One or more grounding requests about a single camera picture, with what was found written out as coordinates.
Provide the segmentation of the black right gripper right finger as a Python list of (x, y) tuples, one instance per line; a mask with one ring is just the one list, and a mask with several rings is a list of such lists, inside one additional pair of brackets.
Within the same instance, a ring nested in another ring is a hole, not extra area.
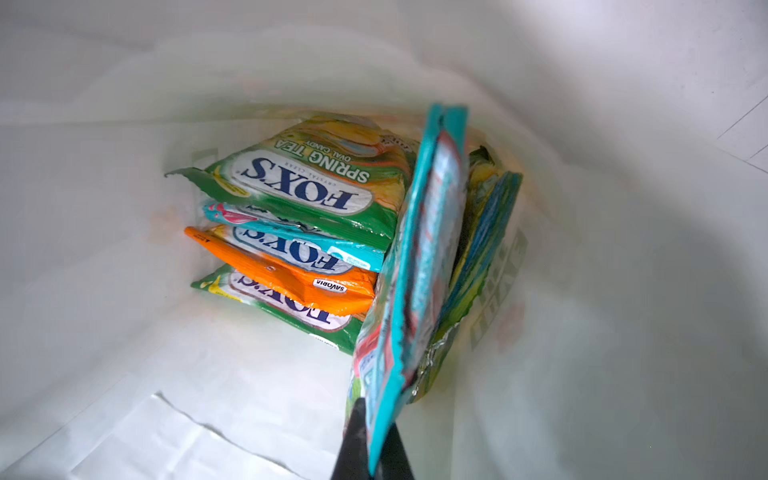
[(375, 480), (414, 480), (401, 436), (395, 424), (390, 428), (383, 445)]

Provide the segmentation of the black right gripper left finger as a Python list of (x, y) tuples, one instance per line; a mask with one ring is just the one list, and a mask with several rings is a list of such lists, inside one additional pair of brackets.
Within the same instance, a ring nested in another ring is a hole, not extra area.
[(358, 398), (351, 410), (331, 480), (369, 479), (365, 415), (365, 399)]

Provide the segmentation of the teal Fox's candy bag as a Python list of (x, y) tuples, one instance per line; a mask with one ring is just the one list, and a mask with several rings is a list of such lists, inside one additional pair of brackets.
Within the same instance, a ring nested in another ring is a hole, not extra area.
[(362, 450), (353, 464), (378, 477), (385, 442), (395, 428), (436, 331), (449, 291), (466, 202), (469, 112), (430, 108), (414, 176), (395, 237), (378, 276), (375, 299), (352, 361), (345, 435)]
[(251, 253), (266, 253), (304, 270), (340, 275), (353, 268), (378, 273), (385, 252), (341, 240), (282, 221), (274, 215), (225, 203), (208, 201), (203, 216), (215, 226), (215, 236)]

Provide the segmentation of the white illustrated paper bag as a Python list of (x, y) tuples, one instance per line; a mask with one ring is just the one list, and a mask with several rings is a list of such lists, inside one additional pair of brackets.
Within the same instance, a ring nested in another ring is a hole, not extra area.
[(767, 475), (763, 1), (5, 1), (1, 475), (328, 478), (347, 355), (196, 291), (206, 166), (464, 103), (525, 180), (419, 479)]

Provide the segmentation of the green Fox's spring tea bag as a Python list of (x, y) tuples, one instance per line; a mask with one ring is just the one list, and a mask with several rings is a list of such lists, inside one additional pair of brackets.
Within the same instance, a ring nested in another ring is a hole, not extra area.
[(218, 202), (387, 250), (418, 150), (417, 141), (362, 117), (316, 115), (204, 169), (178, 173)]

